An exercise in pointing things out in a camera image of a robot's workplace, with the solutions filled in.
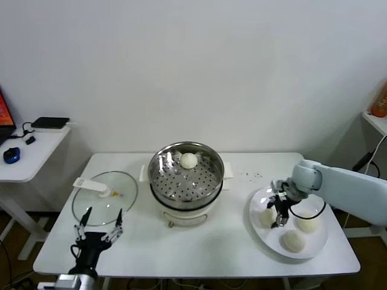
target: glass lid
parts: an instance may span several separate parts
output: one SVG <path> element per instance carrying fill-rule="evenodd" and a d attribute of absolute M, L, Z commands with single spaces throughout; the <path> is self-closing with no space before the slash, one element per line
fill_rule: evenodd
<path fill-rule="evenodd" d="M 80 188 L 73 199 L 73 215 L 80 221 L 87 209 L 93 207 L 88 226 L 96 227 L 114 222 L 120 209 L 123 215 L 133 206 L 138 187 L 135 179 L 121 171 L 103 172 L 91 178 L 92 181 L 106 184 L 111 193 L 100 197 L 99 192 Z"/>

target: wooden floor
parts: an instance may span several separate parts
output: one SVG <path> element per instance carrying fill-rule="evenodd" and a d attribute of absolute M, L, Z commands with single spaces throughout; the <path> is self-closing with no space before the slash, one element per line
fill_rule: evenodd
<path fill-rule="evenodd" d="M 336 214 L 339 222 L 342 224 L 345 220 L 345 213 Z M 38 216 L 32 216 L 35 220 L 38 220 Z M 0 213 L 0 232 L 5 228 L 10 217 L 5 213 Z M 46 230 L 55 223 L 56 216 L 50 218 L 49 223 L 46 226 Z M 366 227 L 368 224 L 364 221 L 351 217 L 347 227 Z M 19 261 L 18 254 L 22 249 L 25 241 L 28 238 L 28 232 L 23 229 L 19 224 L 15 223 L 7 237 L 4 244 L 7 247 L 10 255 L 13 277 L 29 272 L 32 270 L 33 262 L 42 246 L 39 244 L 35 247 L 30 258 L 27 261 Z M 379 238 L 361 238 L 350 239 L 350 243 L 360 260 L 362 269 L 359 273 L 354 275 L 342 275 L 332 277 L 323 283 L 322 287 L 316 288 L 317 290 L 386 290 L 387 289 L 387 250 Z M 31 279 L 35 282 L 41 281 L 55 281 L 55 276 L 39 275 L 33 273 Z M 300 279 L 290 279 L 291 285 L 295 285 Z M 156 279 L 113 279 L 110 289 L 126 289 L 129 283 L 129 288 L 148 289 L 156 285 L 158 280 Z M 181 281 L 188 285 L 200 285 L 203 284 L 207 289 L 227 289 L 221 281 L 217 279 L 202 279 L 202 280 L 183 280 Z M 239 286 L 243 280 L 223 280 L 224 283 L 231 287 Z M 0 248 L 0 289 L 9 283 L 9 271 L 8 262 L 5 256 L 4 250 Z M 242 290 L 282 290 L 283 284 L 281 279 L 250 279 L 247 280 Z M 163 289 L 170 290 L 188 290 L 193 289 L 191 287 L 180 287 L 176 285 L 172 280 L 163 280 Z"/>

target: monitor screen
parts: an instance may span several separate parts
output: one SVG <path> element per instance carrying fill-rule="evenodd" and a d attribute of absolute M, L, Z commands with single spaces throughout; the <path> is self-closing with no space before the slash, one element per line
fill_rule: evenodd
<path fill-rule="evenodd" d="M 8 110 L 7 104 L 5 103 L 4 97 L 0 90 L 0 126 L 14 126 L 11 113 Z"/>

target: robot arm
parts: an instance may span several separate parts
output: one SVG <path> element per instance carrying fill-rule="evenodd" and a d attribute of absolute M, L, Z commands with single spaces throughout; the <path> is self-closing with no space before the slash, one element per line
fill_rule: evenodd
<path fill-rule="evenodd" d="M 374 225 L 387 225 L 387 181 L 321 163 L 302 160 L 286 181 L 273 180 L 274 196 L 268 207 L 275 206 L 273 227 L 284 226 L 291 206 L 320 196 L 326 203 Z"/>
<path fill-rule="evenodd" d="M 96 289 L 94 282 L 97 278 L 96 266 L 100 254 L 111 247 L 111 245 L 122 235 L 122 210 L 120 210 L 115 227 L 109 233 L 86 231 L 88 219 L 92 207 L 82 216 L 79 225 L 75 225 L 76 244 L 71 246 L 76 265 L 68 274 L 59 276 L 56 282 L 40 282 L 38 290 L 43 289 Z"/>

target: computer mouse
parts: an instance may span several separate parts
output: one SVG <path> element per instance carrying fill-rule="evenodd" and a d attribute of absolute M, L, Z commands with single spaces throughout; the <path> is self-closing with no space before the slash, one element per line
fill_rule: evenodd
<path fill-rule="evenodd" d="M 9 148 L 2 154 L 5 163 L 12 164 L 17 162 L 20 159 L 20 148 L 14 147 Z"/>

